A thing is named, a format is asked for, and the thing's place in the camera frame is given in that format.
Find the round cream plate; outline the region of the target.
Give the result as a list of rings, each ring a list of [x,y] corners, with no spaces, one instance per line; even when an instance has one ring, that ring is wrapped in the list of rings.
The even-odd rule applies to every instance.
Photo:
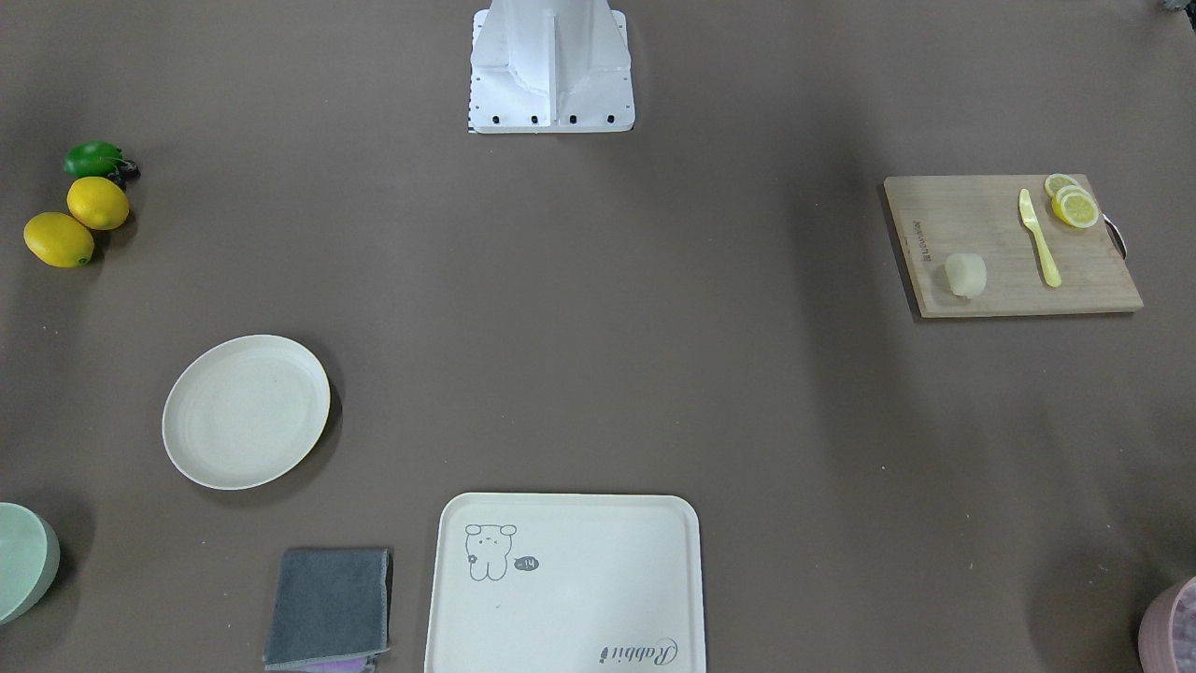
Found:
[[[332,409],[321,359],[294,339],[251,334],[187,366],[167,392],[167,460],[202,487],[248,490],[280,478],[316,447]]]

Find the pale white bun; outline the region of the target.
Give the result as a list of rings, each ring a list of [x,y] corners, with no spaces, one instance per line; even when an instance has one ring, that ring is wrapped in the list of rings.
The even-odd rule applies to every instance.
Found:
[[[987,265],[980,253],[957,252],[948,255],[944,269],[948,290],[953,295],[974,299],[984,293],[987,287]]]

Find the cream rectangular rabbit tray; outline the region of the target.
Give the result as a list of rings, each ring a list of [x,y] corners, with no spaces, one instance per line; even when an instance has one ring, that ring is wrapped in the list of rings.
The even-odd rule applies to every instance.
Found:
[[[696,512],[660,494],[457,495],[425,669],[704,672]]]

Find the grey folded cloth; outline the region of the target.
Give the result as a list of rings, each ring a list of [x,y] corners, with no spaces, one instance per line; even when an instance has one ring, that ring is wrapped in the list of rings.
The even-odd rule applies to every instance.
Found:
[[[389,648],[390,565],[385,547],[286,550],[266,672],[373,672]]]

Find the wooden cutting board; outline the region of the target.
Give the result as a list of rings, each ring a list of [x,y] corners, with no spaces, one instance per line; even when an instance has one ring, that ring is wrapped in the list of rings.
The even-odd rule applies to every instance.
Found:
[[[1055,216],[1042,175],[892,176],[883,182],[919,314],[927,319],[1136,312],[1145,306],[1103,219],[1073,227]],[[1061,285],[1043,281],[1035,238],[1025,230],[1029,192]],[[974,253],[986,265],[974,298],[948,286],[948,256]]]

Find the yellow plastic knife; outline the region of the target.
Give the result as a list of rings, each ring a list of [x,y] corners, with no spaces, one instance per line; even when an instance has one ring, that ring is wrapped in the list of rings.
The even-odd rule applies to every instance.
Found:
[[[1019,221],[1024,230],[1029,231],[1030,240],[1033,246],[1035,263],[1038,267],[1042,282],[1046,285],[1046,287],[1055,289],[1055,287],[1060,287],[1062,285],[1062,276],[1058,270],[1058,264],[1056,264],[1054,255],[1049,247],[1049,243],[1046,243],[1046,235],[1044,235],[1037,213],[1035,213],[1035,202],[1032,196],[1030,196],[1029,189],[1019,189],[1017,206]]]

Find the lemon slice back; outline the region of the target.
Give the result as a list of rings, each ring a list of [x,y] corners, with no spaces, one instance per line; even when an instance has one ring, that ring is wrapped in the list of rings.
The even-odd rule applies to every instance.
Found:
[[[1046,175],[1043,183],[1044,192],[1050,198],[1058,196],[1058,191],[1069,186],[1081,186],[1076,178],[1070,175],[1063,175],[1063,172],[1054,172],[1054,175]]]

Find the dark grape bunch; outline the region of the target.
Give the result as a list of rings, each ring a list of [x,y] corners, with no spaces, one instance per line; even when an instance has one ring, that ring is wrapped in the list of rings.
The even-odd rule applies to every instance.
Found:
[[[140,167],[132,159],[116,159],[110,171],[106,171],[106,179],[116,186],[126,189],[127,184],[140,178]]]

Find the yellow lemon near lime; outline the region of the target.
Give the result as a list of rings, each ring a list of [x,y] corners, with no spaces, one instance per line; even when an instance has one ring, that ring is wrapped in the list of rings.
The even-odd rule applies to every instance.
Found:
[[[132,214],[132,203],[126,192],[106,178],[74,181],[65,196],[65,204],[72,216],[89,230],[116,230]]]

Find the green lime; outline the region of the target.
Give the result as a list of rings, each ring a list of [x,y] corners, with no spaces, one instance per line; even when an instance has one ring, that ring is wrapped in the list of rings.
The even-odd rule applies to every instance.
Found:
[[[111,142],[94,140],[68,149],[63,171],[73,178],[106,178],[108,175],[120,175],[124,163],[122,149]]]

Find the yellow lemon outer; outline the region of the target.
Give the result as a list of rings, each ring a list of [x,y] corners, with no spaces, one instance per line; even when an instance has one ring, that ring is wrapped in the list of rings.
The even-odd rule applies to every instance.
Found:
[[[77,218],[44,212],[24,225],[26,247],[47,265],[77,268],[93,258],[94,239]]]

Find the mint green bowl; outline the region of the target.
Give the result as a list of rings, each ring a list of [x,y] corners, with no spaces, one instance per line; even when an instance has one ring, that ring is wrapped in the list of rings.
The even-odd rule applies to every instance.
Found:
[[[1,623],[33,608],[54,582],[60,558],[57,536],[43,516],[1,503]]]

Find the pink bowl with ice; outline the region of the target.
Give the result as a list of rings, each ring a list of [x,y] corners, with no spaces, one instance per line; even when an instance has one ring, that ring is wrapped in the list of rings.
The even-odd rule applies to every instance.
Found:
[[[1145,672],[1195,672],[1195,579],[1172,585],[1146,608],[1137,651]]]

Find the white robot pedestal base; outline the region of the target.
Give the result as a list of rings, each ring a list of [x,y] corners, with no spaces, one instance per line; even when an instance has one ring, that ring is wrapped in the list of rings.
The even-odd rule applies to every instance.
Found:
[[[606,1],[492,1],[472,17],[470,65],[469,131],[634,128],[628,22]]]

